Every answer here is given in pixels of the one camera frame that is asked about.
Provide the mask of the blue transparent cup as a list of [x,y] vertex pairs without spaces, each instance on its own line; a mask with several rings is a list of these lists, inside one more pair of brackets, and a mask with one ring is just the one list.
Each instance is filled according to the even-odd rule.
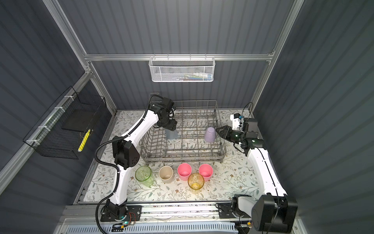
[[168,129],[164,129],[165,131],[165,134],[166,134],[166,138],[167,140],[175,140],[177,139],[178,137],[178,131],[175,129],[175,130],[168,130]]

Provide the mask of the lilac plastic cup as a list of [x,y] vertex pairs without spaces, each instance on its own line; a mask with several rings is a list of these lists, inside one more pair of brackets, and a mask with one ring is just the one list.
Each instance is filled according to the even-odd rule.
[[204,140],[207,143],[213,143],[216,139],[216,131],[214,127],[208,127],[205,131]]

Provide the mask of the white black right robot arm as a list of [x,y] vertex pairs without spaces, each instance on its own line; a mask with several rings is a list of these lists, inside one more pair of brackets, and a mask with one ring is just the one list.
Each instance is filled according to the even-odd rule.
[[259,138],[258,122],[236,113],[230,116],[232,125],[216,129],[224,140],[233,143],[253,166],[259,181],[260,197],[235,194],[228,211],[241,218],[248,215],[257,231],[289,234],[297,214],[298,203],[280,184],[271,164],[263,139]]

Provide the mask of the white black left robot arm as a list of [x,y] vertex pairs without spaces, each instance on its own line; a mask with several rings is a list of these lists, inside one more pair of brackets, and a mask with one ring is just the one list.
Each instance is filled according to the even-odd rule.
[[140,153],[136,149],[142,137],[154,125],[170,131],[176,130],[177,121],[174,118],[174,102],[166,97],[151,95],[151,98],[160,98],[159,102],[149,99],[147,108],[141,118],[126,133],[112,139],[114,165],[117,168],[116,182],[112,194],[105,199],[105,208],[116,219],[121,220],[127,215],[127,189],[132,168],[138,164]]

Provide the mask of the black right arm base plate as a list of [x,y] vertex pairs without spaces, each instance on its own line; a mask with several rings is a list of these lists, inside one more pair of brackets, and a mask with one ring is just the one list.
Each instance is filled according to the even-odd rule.
[[219,218],[230,219],[230,218],[247,218],[250,216],[240,210],[235,210],[232,208],[231,203],[216,203],[215,207],[218,209]]

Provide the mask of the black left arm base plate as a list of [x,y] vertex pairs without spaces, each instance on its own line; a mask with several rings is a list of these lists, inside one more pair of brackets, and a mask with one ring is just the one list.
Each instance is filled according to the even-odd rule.
[[139,221],[142,214],[142,206],[117,206],[113,204],[105,205],[100,211],[101,222],[124,222]]

